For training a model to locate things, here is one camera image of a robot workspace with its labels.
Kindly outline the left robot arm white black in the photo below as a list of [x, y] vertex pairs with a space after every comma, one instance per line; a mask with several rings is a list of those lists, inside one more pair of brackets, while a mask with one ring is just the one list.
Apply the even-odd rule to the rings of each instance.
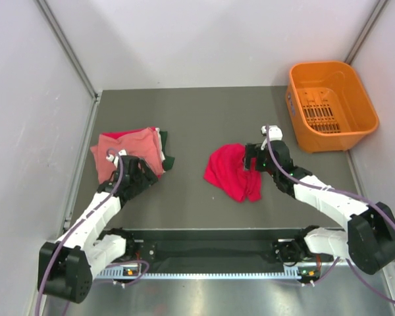
[[38, 291], [74, 303], [85, 300], [95, 278], [114, 261], [137, 259], [131, 233], [108, 222], [124, 205], [150, 188], [158, 177], [144, 159], [120, 151], [110, 162], [115, 171], [102, 182], [91, 203], [71, 228], [39, 251]]

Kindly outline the crimson red t shirt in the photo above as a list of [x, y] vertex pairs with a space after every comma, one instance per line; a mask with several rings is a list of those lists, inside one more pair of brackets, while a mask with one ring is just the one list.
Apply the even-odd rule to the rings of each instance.
[[261, 199], [261, 174], [255, 170], [254, 161], [249, 170], [245, 169], [244, 156], [242, 144], [221, 146], [210, 155], [203, 178], [234, 201], [256, 202]]

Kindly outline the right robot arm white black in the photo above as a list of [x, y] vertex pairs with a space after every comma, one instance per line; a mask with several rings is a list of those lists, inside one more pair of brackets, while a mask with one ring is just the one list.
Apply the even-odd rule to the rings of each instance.
[[395, 260], [395, 218], [390, 208], [321, 182], [294, 164], [282, 140], [247, 144], [244, 168], [267, 172], [282, 193], [312, 206], [340, 226], [340, 230], [318, 226], [302, 230], [294, 244], [299, 259], [307, 261], [318, 253], [341, 257], [368, 275]]

